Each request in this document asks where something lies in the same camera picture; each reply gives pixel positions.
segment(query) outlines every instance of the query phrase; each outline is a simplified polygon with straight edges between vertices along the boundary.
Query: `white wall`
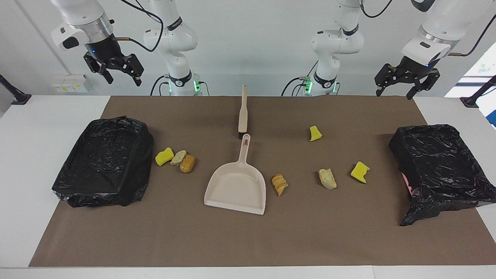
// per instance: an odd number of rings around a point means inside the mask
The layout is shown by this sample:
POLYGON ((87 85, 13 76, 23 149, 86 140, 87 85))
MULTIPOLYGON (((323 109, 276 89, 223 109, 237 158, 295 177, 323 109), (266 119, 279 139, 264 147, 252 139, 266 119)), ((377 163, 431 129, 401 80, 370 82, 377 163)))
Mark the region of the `white wall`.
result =
POLYGON ((14 100, 14 97, 5 89, 5 87, 0 85, 0 117, 7 111, 10 107, 10 102, 14 100))
MULTIPOLYGON (((121 42, 124 54, 136 53, 145 68, 143 85, 136 87, 127 75, 112 71, 114 84, 92 74, 82 56, 84 47, 67 52, 55 49, 51 30, 62 18, 49 0, 3 0, 0 10, 0 72, 13 84, 33 94, 53 94, 54 74, 83 73, 93 90, 89 94, 148 94, 157 76, 167 72, 155 54, 131 42, 121 42)), ((141 0, 145 7, 148 3, 141 0)), ((158 24, 145 14, 118 0, 101 0, 113 18, 116 36, 142 40, 144 30, 158 24)), ((368 1, 370 14, 381 10, 387 0, 368 1)), ((213 95, 239 94, 247 83, 253 95, 279 95, 289 79, 305 75, 317 57, 310 47, 314 32, 334 29, 337 3, 334 0, 177 0, 183 20, 198 34, 196 50, 187 52, 191 68, 208 82, 213 95)), ((455 51, 468 51, 496 12, 493 4, 469 30, 455 51)), ((340 94, 375 94, 374 76, 385 63, 397 65, 401 49, 415 34, 425 15, 409 0, 393 1, 375 19, 361 16, 360 29, 366 43, 355 55, 341 55, 338 81, 340 94)), ((479 48, 467 58, 448 57, 438 64, 441 79, 430 93, 444 96, 460 77, 496 41, 495 26, 479 48)), ((386 89, 385 95, 405 95, 410 85, 386 89)))

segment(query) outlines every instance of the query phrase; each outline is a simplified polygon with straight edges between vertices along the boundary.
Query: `black stand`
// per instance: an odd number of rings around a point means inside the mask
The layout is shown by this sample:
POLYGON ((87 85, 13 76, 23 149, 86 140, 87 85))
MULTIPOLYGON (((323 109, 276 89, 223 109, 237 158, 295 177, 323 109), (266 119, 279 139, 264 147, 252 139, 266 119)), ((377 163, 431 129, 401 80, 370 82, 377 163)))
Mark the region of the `black stand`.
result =
POLYGON ((477 90, 474 95, 470 97, 461 97, 460 100, 467 108, 479 108, 479 106, 475 103, 477 99, 484 95, 489 88, 493 87, 496 83, 496 75, 493 76, 486 84, 482 85, 481 89, 477 90))
POLYGON ((24 105, 27 103, 29 98, 31 98, 31 94, 25 94, 21 90, 17 89, 14 85, 10 84, 3 75, 0 74, 0 83, 7 88, 8 91, 14 95, 15 100, 12 101, 12 105, 24 105))

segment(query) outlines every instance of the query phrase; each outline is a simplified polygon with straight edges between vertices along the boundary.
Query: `dustpan handle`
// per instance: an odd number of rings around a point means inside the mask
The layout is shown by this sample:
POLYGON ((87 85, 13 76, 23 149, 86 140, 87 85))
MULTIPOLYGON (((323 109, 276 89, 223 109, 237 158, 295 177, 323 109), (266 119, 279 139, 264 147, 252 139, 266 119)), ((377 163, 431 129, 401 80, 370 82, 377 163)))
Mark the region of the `dustpan handle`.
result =
POLYGON ((245 164, 247 163, 249 140, 250 140, 250 136, 248 134, 245 134, 243 136, 243 140, 241 141, 241 151, 238 162, 245 164))

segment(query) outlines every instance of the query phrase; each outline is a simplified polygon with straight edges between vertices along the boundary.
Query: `green led light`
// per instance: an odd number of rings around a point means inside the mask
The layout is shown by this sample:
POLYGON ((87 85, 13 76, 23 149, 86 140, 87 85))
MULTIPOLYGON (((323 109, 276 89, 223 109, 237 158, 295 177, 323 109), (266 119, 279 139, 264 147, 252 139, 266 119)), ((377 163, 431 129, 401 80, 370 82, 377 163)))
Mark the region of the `green led light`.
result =
POLYGON ((194 89, 195 89, 195 91, 196 92, 200 92, 201 88, 200 88, 200 85, 198 84, 198 82, 196 82, 196 80, 193 81, 193 82, 194 82, 194 89))

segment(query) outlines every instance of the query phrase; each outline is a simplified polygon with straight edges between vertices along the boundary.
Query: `table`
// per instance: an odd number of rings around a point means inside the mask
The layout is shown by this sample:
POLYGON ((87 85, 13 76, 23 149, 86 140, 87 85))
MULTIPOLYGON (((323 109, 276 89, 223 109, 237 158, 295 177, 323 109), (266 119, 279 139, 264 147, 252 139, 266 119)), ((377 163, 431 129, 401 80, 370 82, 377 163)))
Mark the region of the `table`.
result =
MULTIPOLYGON (((0 266, 24 268, 29 264, 58 202, 55 195, 39 186, 52 184, 77 137, 89 121, 100 117, 108 99, 108 96, 34 96, 26 106, 11 107, 0 119, 0 187, 3 192, 0 197, 0 219, 4 224, 0 230, 0 266), (26 152, 31 155, 19 156, 26 152), (19 197, 23 198, 23 202, 18 201, 19 197)), ((496 155, 496 146, 491 143, 496 139, 496 131, 482 114, 478 110, 464 108, 458 99, 418 97, 415 101, 429 124, 448 123, 460 131, 487 177, 494 183, 496 166, 493 157, 496 155)), ((491 215, 496 212, 496 206, 486 206, 478 211, 494 238, 496 218, 491 215)), ((254 277, 267 273, 276 278, 296 278, 301 277, 301 274, 331 278, 397 278, 403 274, 412 278, 419 275, 429 278, 426 273, 430 273, 433 278, 438 274, 438 278, 440 275, 447 276, 446 270, 452 270, 451 278, 465 278, 474 272, 481 275, 494 272, 496 267, 77 269, 82 277, 93 277, 98 273, 129 278, 143 273, 152 277, 168 275, 173 278, 194 278, 200 274, 217 278, 237 275, 254 277)), ((2 269, 0 276, 5 274, 7 278, 21 278, 36 274, 53 278, 71 272, 73 269, 2 269)))

